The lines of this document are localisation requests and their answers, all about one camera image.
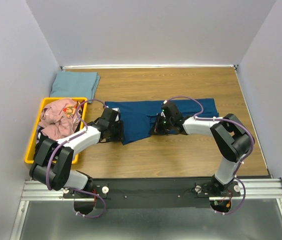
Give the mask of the dark blue t-shirt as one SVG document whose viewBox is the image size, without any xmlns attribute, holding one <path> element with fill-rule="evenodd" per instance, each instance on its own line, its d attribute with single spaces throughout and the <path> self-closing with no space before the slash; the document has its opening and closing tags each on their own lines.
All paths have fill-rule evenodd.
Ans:
<svg viewBox="0 0 282 240">
<path fill-rule="evenodd" d="M 184 116 L 192 116 L 200 112 L 202 105 L 204 111 L 199 115 L 202 118 L 218 117 L 219 112 L 213 98 L 199 99 L 198 103 L 190 99 L 173 100 Z M 105 104 L 111 108 L 118 108 L 124 126 L 123 145 L 150 137 L 149 131 L 153 127 L 156 116 L 161 112 L 161 100 L 155 101 L 107 101 Z"/>
</svg>

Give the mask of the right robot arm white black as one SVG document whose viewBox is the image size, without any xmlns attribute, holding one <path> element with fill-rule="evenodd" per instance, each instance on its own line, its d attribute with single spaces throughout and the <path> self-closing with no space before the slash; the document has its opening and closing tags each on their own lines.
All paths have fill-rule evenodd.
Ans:
<svg viewBox="0 0 282 240">
<path fill-rule="evenodd" d="M 234 114 L 225 117 L 184 116 L 172 101 L 164 101 L 161 113 L 157 114 L 150 135 L 206 135 L 212 136 L 222 155 L 221 163 L 212 176 L 206 190 L 222 196 L 229 190 L 234 177 L 253 151 L 255 140 Z"/>
</svg>

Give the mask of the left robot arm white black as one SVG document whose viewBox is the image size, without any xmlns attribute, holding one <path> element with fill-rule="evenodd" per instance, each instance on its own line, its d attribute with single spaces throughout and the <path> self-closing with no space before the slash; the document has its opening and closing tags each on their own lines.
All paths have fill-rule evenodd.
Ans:
<svg viewBox="0 0 282 240">
<path fill-rule="evenodd" d="M 37 151 L 29 176 L 49 190 L 74 190 L 80 197 L 89 196 L 93 179 L 72 170 L 73 158 L 86 148 L 100 143 L 123 142 L 124 129 L 119 108 L 105 108 L 101 117 L 78 132 L 58 140 L 45 139 Z"/>
</svg>

